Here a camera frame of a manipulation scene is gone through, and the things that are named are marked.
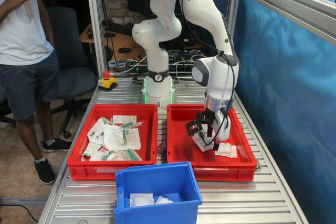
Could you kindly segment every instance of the blue backdrop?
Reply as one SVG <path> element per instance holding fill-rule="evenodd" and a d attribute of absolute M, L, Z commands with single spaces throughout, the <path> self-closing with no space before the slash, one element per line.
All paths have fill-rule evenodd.
<path fill-rule="evenodd" d="M 336 223 L 336 47 L 253 0 L 234 43 L 236 91 L 304 214 Z"/>

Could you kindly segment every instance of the plastic bin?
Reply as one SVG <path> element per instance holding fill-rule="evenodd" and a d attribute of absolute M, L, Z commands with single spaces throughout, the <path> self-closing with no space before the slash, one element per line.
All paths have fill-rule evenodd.
<path fill-rule="evenodd" d="M 237 158 L 216 156 L 212 150 L 202 152 L 188 136 L 185 124 L 195 119 L 200 111 L 204 111 L 203 104 L 174 104 L 167 107 L 168 163 L 190 161 L 198 181 L 252 181 L 257 160 L 234 109 L 228 113 L 231 129 L 230 137 L 225 142 L 237 146 Z"/>
<path fill-rule="evenodd" d="M 196 224 L 202 197 L 190 162 L 133 167 L 116 173 L 116 224 Z M 130 194 L 161 195 L 170 204 L 129 207 Z"/>
<path fill-rule="evenodd" d="M 102 116 L 111 119 L 113 115 L 136 115 L 141 149 L 136 151 L 142 161 L 99 161 L 82 162 L 82 155 L 89 143 L 87 134 Z M 156 140 L 158 137 L 157 105 L 154 104 L 98 104 L 94 105 L 80 131 L 74 148 L 68 158 L 72 179 L 114 179 L 114 174 L 132 166 L 156 164 Z"/>

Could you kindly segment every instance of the navy shorts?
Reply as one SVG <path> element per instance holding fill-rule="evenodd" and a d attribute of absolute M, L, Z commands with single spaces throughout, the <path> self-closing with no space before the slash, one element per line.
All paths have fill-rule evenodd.
<path fill-rule="evenodd" d="M 25 120 L 35 111 L 35 101 L 57 99 L 59 65 L 56 51 L 43 61 L 25 66 L 0 64 L 0 82 L 4 87 L 16 120 Z"/>

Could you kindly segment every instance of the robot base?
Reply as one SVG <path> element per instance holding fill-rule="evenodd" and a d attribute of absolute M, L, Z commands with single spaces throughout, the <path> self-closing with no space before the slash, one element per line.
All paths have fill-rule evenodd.
<path fill-rule="evenodd" d="M 159 108 L 166 108 L 169 104 L 177 103 L 177 94 L 168 76 L 162 82 L 154 82 L 152 78 L 146 77 L 141 90 L 140 103 L 157 104 Z"/>

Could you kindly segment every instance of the desk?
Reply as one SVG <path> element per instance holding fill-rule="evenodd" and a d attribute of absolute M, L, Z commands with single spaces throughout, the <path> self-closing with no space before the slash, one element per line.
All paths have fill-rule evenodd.
<path fill-rule="evenodd" d="M 92 28 L 91 24 L 88 25 L 87 28 L 80 35 L 80 41 L 82 43 L 89 43 L 91 52 L 94 52 L 94 50 L 92 50 L 92 44 L 95 43 L 95 40 L 94 39 L 89 39 L 89 37 L 88 37 L 88 35 L 90 34 L 88 32 L 90 28 Z M 133 58 L 136 58 L 136 59 L 140 60 L 140 58 L 137 57 L 138 55 L 141 55 L 141 59 L 146 56 L 145 50 L 139 44 L 137 44 L 134 41 L 132 36 L 128 36 L 128 35 L 120 34 L 120 33 L 114 33 L 114 32 L 113 32 L 113 34 L 115 34 L 115 37 L 113 37 L 112 40 L 113 40 L 113 44 L 114 44 L 114 49 L 116 51 L 115 56 L 116 56 L 117 60 L 133 59 Z M 109 39 L 109 48 L 111 50 L 113 50 L 110 38 L 104 38 L 105 46 L 107 46 L 107 39 Z M 121 47 L 128 47 L 128 48 L 138 47 L 138 48 L 134 48 L 131 52 L 121 54 L 121 53 L 118 52 L 118 49 L 121 48 Z"/>
<path fill-rule="evenodd" d="M 131 78 L 118 79 L 118 83 L 122 84 L 110 92 L 96 89 L 71 149 L 93 105 L 139 103 L 141 86 L 132 82 Z M 187 88 L 180 83 L 176 85 L 177 102 L 203 104 L 206 88 L 194 81 L 189 83 Z M 198 181 L 203 204 L 198 209 L 197 223 L 307 224 L 295 197 L 237 94 L 233 108 L 254 156 L 260 163 L 260 169 L 255 172 L 252 182 Z M 167 145 L 166 115 L 166 109 L 158 108 L 157 139 L 160 148 L 166 148 Z M 166 154 L 157 151 L 156 163 L 166 163 Z M 114 224 L 113 209 L 117 206 L 115 184 L 114 180 L 73 180 L 66 158 L 39 224 L 78 224 L 81 220 L 88 224 Z"/>

